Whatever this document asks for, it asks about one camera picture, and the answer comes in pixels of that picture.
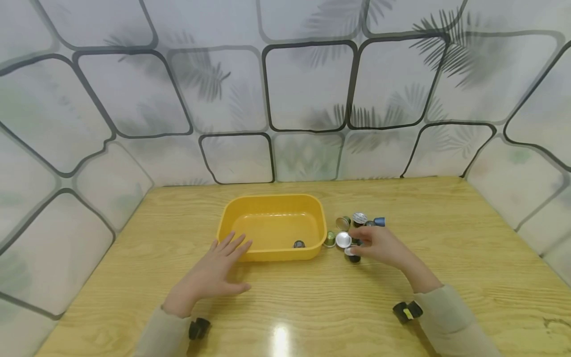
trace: black wrist strap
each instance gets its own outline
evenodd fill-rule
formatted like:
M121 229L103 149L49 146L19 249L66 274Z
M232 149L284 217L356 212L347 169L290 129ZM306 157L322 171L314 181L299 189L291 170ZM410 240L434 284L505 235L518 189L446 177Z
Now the black wrist strap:
M399 319L400 323L405 324L411 320L421 317L423 309L421 309L415 301L410 304L400 302L393 307L393 312Z

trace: right hand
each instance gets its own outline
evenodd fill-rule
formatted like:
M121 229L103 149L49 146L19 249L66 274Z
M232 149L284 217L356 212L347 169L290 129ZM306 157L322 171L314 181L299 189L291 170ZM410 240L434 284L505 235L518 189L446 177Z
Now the right hand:
M415 259L403 242L386 227L351 228L349 235L363 241L362 246L351 247L351 253L364 256L402 270Z

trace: left hand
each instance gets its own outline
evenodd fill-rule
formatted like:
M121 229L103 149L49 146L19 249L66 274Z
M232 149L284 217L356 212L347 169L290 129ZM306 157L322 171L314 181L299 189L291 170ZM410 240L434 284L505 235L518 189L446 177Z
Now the left hand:
M168 293L163 311L180 318L189 317L194 304L204 298L241 294L250 289L248 283L232 284L226 281L228 271L252 245L249 240L238 247L244 234L231 242L234 232L218 244L215 240L209 251Z

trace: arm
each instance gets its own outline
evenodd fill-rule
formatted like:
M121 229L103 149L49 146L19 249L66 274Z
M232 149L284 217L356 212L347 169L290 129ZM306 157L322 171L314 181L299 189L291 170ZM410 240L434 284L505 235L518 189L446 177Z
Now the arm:
M168 293L164 303L152 313L133 357L170 357L188 334L190 315L198 300L221 295L241 294L250 289L246 283L226 282L232 265L250 248L252 241L238 247L244 235L231 242L234 232L209 251Z
M420 326L436 352L443 357L501 356L456 290L443 285L391 231L360 227L349 234L364 242L364 246L351 248L352 253L393 266L406 276L416 303L423 309Z

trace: finger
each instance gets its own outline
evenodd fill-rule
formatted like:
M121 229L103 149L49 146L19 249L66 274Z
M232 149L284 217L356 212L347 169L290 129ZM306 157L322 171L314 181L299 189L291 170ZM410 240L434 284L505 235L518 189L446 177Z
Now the finger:
M358 256L369 256L369 247L352 246L351 253Z
M218 249L216 249L218 252L221 251L222 249L226 248L226 246L228 245L228 243L230 243L230 241L232 240L232 238L234 238L234 231L231 231L230 234L228 234L226 236L226 238L224 238L224 240L222 242L220 242L220 244L218 245Z
M248 242L245 242L243 245L239 246L234 252L232 252L232 254L229 255L232 263L237 262L238 259L240 259L240 257L244 255L244 253L246 253L251 246L252 246L252 240L250 239Z
M212 241L212 244L210 245L210 249L208 251L213 252L214 250L216 250L216 247L218 247L218 241L215 239Z
M359 228L351 228L349 235L351 238L371 241L377 227L363 226Z
M224 250L222 250L222 253L224 253L224 255L232 254L232 252L234 252L234 250L236 250L236 247L239 246L242 242L244 242L245 237L246 237L246 234L241 234L238 238L236 238L232 242L230 242L230 244L228 244L226 246L226 248L224 248Z
M252 286L248 283L224 283L222 292L224 295L237 295L250 290Z

